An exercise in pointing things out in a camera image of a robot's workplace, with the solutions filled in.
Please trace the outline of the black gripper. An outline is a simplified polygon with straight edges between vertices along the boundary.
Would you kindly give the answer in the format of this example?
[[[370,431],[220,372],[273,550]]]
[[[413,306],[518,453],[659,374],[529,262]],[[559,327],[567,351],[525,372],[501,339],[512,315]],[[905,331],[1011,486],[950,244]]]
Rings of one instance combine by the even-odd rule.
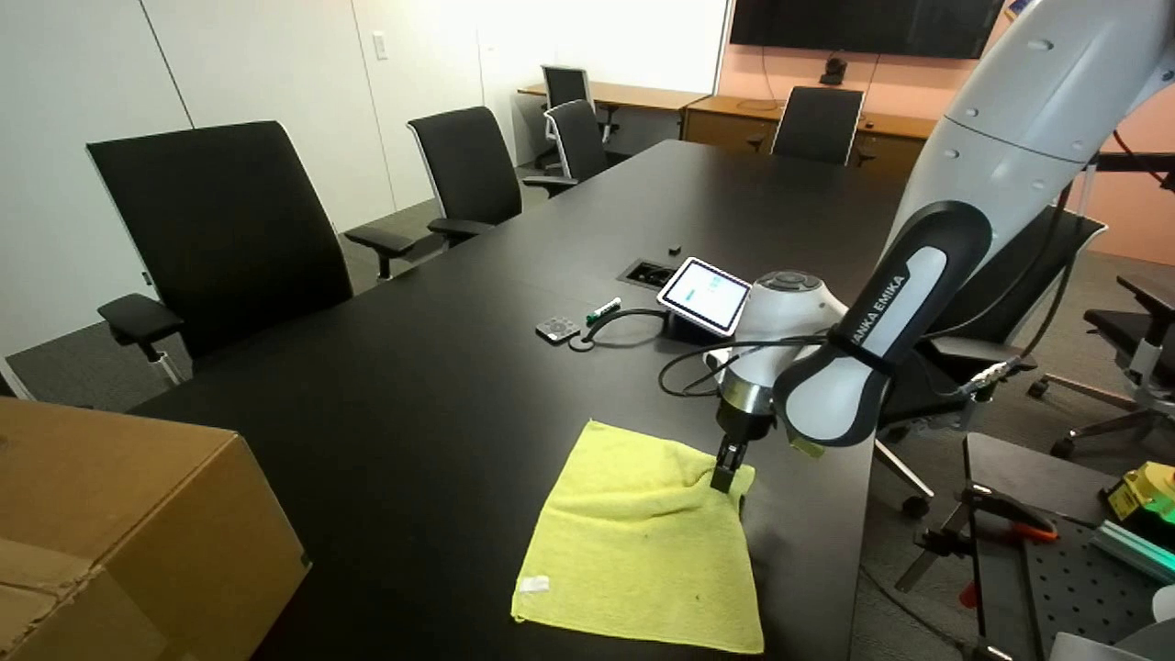
[[[753,487],[753,480],[758,480],[758,465],[753,463],[738,465],[738,460],[744,457],[744,449],[753,440],[761,440],[772,431],[772,420],[769,416],[744,416],[738,409],[719,409],[717,422],[725,431],[725,440],[719,440],[719,457],[717,457],[710,486],[717,492],[730,487],[730,497],[744,497]]]

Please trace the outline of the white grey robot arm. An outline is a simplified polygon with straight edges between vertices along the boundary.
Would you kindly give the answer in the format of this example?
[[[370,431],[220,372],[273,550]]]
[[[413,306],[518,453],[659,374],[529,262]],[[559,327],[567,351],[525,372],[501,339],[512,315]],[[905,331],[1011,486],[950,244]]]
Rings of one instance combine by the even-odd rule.
[[[744,285],[714,487],[736,486],[769,426],[829,449],[867,440],[895,363],[1171,68],[1175,0],[1032,0],[934,125],[851,306],[820,281]]]

